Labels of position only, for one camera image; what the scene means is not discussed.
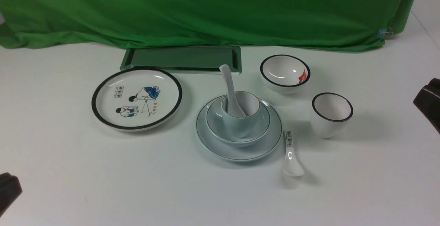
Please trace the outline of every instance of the white table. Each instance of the white table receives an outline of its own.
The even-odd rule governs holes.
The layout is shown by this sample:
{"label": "white table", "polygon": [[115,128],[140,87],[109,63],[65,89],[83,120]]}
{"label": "white table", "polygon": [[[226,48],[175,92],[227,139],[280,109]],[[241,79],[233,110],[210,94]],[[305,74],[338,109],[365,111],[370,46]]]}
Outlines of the white table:
{"label": "white table", "polygon": [[[309,64],[305,91],[263,87],[260,62],[281,53]],[[396,39],[361,54],[242,48],[236,88],[271,102],[293,129],[301,179],[282,176],[283,146],[249,164],[201,147],[194,120],[224,93],[220,75],[175,74],[182,104],[153,130],[123,133],[97,121],[91,96],[123,55],[100,44],[0,49],[0,173],[18,176],[24,191],[2,225],[440,224],[440,135],[412,104],[440,77],[440,51],[412,16]],[[311,99],[325,91],[355,110],[332,140],[308,125]]]}

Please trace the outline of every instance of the dark object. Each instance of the dark object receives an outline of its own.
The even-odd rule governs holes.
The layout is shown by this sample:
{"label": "dark object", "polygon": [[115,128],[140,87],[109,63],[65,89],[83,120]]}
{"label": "dark object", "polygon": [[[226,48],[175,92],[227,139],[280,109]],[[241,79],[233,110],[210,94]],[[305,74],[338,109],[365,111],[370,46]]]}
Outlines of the dark object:
{"label": "dark object", "polygon": [[133,67],[153,67],[168,72],[220,74],[220,65],[227,64],[232,74],[242,72],[239,46],[181,46],[129,49],[121,71]]}
{"label": "dark object", "polygon": [[413,103],[440,133],[440,80],[432,79],[420,90]]}
{"label": "dark object", "polygon": [[0,217],[22,192],[16,176],[9,173],[0,174]]}

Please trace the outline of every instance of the red flag print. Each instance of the red flag print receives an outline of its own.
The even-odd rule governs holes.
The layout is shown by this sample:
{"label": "red flag print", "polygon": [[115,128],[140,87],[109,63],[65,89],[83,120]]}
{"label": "red flag print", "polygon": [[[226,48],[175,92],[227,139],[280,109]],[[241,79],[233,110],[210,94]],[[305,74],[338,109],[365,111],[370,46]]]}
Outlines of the red flag print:
{"label": "red flag print", "polygon": [[307,74],[305,73],[305,69],[304,69],[303,74],[300,77],[298,77],[298,79],[300,79],[300,83],[302,83],[303,81],[305,81],[306,78],[307,78]]}

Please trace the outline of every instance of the spoon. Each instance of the spoon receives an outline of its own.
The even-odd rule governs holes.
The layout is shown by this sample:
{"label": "spoon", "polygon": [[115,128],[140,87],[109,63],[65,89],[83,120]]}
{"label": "spoon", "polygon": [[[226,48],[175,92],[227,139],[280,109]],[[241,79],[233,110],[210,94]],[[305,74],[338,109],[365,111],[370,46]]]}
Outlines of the spoon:
{"label": "spoon", "polygon": [[284,137],[286,140],[286,157],[284,158],[283,171],[291,177],[302,176],[304,170],[295,157],[292,132],[285,130]]}
{"label": "spoon", "polygon": [[232,82],[231,70],[227,64],[220,66],[220,71],[226,82],[226,89],[228,91],[228,104],[226,105],[227,112],[234,117],[244,118],[246,114],[243,112],[237,98],[235,97],[234,83]]}

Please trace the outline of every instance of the small bowl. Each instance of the small bowl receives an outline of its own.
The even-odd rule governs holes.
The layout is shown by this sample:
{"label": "small bowl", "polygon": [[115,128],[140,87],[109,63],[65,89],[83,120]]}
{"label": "small bowl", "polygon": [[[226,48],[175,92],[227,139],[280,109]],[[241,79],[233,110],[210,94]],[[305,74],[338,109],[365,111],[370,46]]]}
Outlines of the small bowl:
{"label": "small bowl", "polygon": [[273,55],[260,65],[261,79],[270,90],[281,94],[298,91],[310,79],[310,69],[301,59]]}
{"label": "small bowl", "polygon": [[223,122],[221,104],[224,97],[226,96],[220,97],[212,103],[206,112],[206,124],[211,134],[220,142],[233,147],[246,147],[257,143],[266,134],[270,125],[270,114],[267,108],[261,105],[259,120],[249,135],[242,138],[234,137],[229,134]]}

